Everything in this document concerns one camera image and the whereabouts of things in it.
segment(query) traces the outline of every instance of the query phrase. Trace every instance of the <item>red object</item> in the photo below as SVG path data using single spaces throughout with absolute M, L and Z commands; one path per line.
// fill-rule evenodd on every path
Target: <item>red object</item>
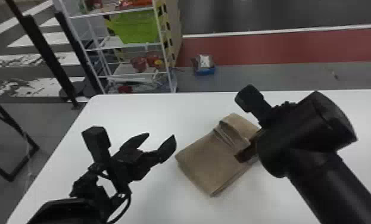
M 132 5 L 152 5 L 152 0 L 132 0 Z
M 131 59 L 132 67 L 138 71 L 138 73 L 142 73 L 146 70 L 146 59 L 144 57 L 135 57 Z
M 159 59 L 159 54 L 155 51 L 148 52 L 146 54 L 146 60 L 148 62 L 149 67 L 155 67 L 155 61 Z
M 131 94 L 132 93 L 131 86 L 120 86 L 117 90 L 119 90 L 120 94 Z
M 371 61 L 371 29 L 184 38 L 177 66 L 200 53 L 217 65 Z

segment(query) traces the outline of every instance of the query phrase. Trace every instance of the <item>metal stand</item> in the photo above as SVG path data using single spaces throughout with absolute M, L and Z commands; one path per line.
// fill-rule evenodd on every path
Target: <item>metal stand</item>
M 42 35 L 39 30 L 38 25 L 36 24 L 34 18 L 31 15 L 23 16 L 21 11 L 17 8 L 13 0 L 5 0 L 7 5 L 10 7 L 10 10 L 17 17 L 17 20 L 20 22 L 23 29 L 27 32 L 28 37 L 34 43 L 34 46 L 39 51 L 41 56 L 46 62 L 46 65 L 51 69 L 53 75 L 58 80 L 59 84 L 66 92 L 68 98 L 73 103 L 74 108 L 79 108 L 79 104 L 76 100 L 75 89 L 73 84 L 70 82 L 70 79 L 67 77 L 66 72 L 63 70 L 61 64 L 57 60 L 55 54 L 53 53 L 51 47 L 45 40 L 45 37 Z
M 0 168 L 0 175 L 7 181 L 12 182 L 19 173 L 19 171 L 32 157 L 32 155 L 39 149 L 39 146 L 25 131 L 22 130 L 20 125 L 17 124 L 17 122 L 10 116 L 10 114 L 7 113 L 7 111 L 5 111 L 5 109 L 1 105 L 0 105 L 0 120 L 14 128 L 14 130 L 16 130 L 21 135 L 21 137 L 23 137 L 23 139 L 26 140 L 32 147 L 32 149 L 28 152 L 28 155 L 26 155 L 19 162 L 19 164 L 13 169 L 11 173 L 7 173 L 2 168 Z
M 92 72 L 89 64 L 86 61 L 86 58 L 85 58 L 86 56 L 81 49 L 81 45 L 80 45 L 80 43 L 78 43 L 78 41 L 74 37 L 73 33 L 71 32 L 71 30 L 68 26 L 67 20 L 64 17 L 64 14 L 61 11 L 57 11 L 55 13 L 55 17 L 56 17 L 57 21 L 59 22 L 61 28 L 63 29 L 63 32 L 66 34 L 70 45 L 73 47 L 74 52 L 76 53 L 77 58 L 80 61 L 80 64 L 85 71 L 85 75 L 86 75 L 89 83 L 91 84 L 91 87 L 93 88 L 93 90 L 95 91 L 96 94 L 103 94 L 103 91 L 102 91 L 103 87 L 102 87 L 100 81 L 93 75 L 93 72 Z

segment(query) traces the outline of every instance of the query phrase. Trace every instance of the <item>tiled floor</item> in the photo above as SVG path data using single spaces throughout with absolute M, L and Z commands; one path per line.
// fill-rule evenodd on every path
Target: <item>tiled floor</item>
M 0 177 L 0 223 L 5 223 L 81 111 L 72 110 L 70 104 L 3 104 L 3 106 L 40 146 L 40 150 L 14 182 L 7 182 Z M 0 166 L 11 170 L 25 155 L 26 150 L 25 141 L 9 126 L 0 122 Z

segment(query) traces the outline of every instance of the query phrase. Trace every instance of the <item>floor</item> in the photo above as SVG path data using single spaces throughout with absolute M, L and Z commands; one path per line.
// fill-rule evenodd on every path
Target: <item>floor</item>
M 71 105 L 66 103 L 2 106 L 40 146 L 40 150 L 14 182 L 7 182 L 0 177 L 0 223 L 5 223 L 81 110 L 72 110 Z M 0 122 L 0 166 L 6 171 L 12 170 L 25 156 L 26 151 L 26 142 L 9 126 Z
M 20 10 L 27 11 L 47 2 L 25 2 L 18 6 Z M 220 4 L 213 0 L 179 2 L 185 35 L 371 23 L 371 0 L 347 3 L 314 0 L 234 0 Z M 0 29 L 9 27 L 3 32 L 0 30 L 0 102 L 40 145 L 41 150 L 14 182 L 9 183 L 0 178 L 0 223 L 6 221 L 80 113 L 80 110 L 72 110 L 70 104 L 62 103 L 57 97 L 59 86 L 53 75 L 37 55 L 37 50 L 28 41 L 23 29 L 10 20 L 12 16 L 5 5 L 0 5 L 0 25 L 3 24 Z M 53 16 L 54 9 L 50 6 L 34 13 L 37 24 L 49 43 L 52 43 L 51 48 L 70 79 L 81 80 L 84 77 L 83 71 Z M 184 44 L 187 41 L 189 43 L 193 40 L 185 39 Z M 262 58 L 262 52 L 265 52 L 265 49 L 256 49 L 253 50 L 257 52 L 255 60 Z M 262 91 L 371 89 L 371 59 L 308 60 L 303 63 L 267 63 L 260 60 L 260 63 L 244 63 L 214 55 L 217 59 L 215 75 L 198 77 L 188 67 L 189 58 L 196 52 L 188 53 L 184 54 L 183 67 L 179 67 L 177 73 L 179 92 L 238 91 L 249 83 Z M 281 53 L 282 57 L 289 58 L 285 51 Z M 7 170 L 11 169 L 25 152 L 25 142 L 8 126 L 0 123 L 0 165 Z

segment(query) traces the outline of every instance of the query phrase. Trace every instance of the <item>folded towel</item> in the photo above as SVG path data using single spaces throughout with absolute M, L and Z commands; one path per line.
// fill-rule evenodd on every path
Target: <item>folded towel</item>
M 185 175 L 210 196 L 222 192 L 242 175 L 257 158 L 239 163 L 235 154 L 250 145 L 258 127 L 232 113 L 207 135 L 176 154 Z

